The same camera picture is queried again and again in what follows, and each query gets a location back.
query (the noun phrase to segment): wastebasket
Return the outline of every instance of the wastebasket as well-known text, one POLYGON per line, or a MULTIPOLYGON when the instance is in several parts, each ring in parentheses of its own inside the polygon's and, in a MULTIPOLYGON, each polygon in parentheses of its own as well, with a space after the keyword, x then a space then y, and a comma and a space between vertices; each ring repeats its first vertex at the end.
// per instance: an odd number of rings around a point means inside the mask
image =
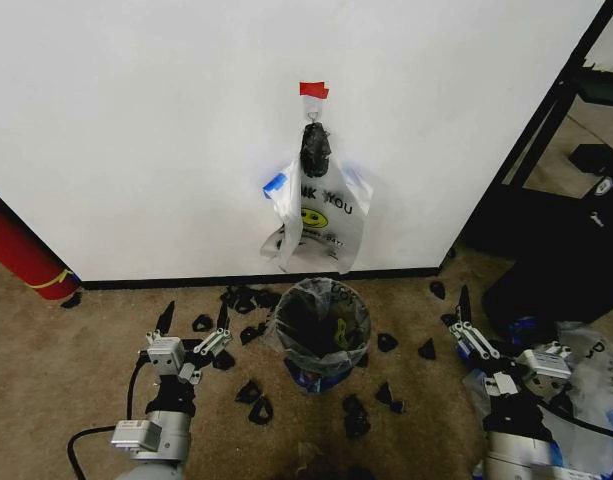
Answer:
POLYGON ((352 288, 330 278, 302 280, 282 295, 275 330, 295 382, 309 393, 350 375, 368 349, 370 316, 352 288))

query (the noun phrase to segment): baseboard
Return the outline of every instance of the baseboard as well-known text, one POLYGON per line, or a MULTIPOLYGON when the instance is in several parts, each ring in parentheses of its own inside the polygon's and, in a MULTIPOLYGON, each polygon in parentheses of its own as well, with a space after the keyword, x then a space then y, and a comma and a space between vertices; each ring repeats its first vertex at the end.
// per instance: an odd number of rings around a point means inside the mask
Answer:
POLYGON ((241 275, 206 278, 156 278, 148 280, 83 281, 86 290, 123 290, 144 288, 209 287, 220 285, 257 285, 267 283, 296 283, 304 278, 329 277, 336 280, 365 280, 373 278, 432 277, 439 268, 402 268, 392 270, 360 270, 340 275, 335 272, 286 273, 277 275, 241 275))

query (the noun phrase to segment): red tape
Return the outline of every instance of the red tape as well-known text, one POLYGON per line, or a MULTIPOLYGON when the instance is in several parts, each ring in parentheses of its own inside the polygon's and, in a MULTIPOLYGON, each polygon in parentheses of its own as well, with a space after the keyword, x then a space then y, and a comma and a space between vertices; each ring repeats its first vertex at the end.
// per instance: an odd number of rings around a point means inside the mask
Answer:
POLYGON ((316 82, 316 83, 299 82, 299 94, 325 99, 328 97, 328 89, 324 85, 324 82, 316 82))

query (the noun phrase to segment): white wall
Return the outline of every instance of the white wall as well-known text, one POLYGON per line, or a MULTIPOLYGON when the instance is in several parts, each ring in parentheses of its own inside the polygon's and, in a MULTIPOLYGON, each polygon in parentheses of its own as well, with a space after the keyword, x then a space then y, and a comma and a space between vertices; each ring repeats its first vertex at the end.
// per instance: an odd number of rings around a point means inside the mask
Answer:
POLYGON ((595 70, 613 72, 613 18, 586 56, 586 66, 595 70))
POLYGON ((0 195, 84 280, 269 273, 323 80, 375 187, 356 268, 434 267, 600 4, 0 2, 0 195))

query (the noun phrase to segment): yellow smiley face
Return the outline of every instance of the yellow smiley face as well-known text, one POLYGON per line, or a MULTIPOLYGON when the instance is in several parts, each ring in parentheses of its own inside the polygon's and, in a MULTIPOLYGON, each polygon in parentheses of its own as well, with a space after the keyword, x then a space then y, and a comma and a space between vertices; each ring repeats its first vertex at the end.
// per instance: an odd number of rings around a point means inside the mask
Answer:
POLYGON ((312 228, 324 228, 328 225, 328 219, 317 210, 302 208, 302 222, 312 228))

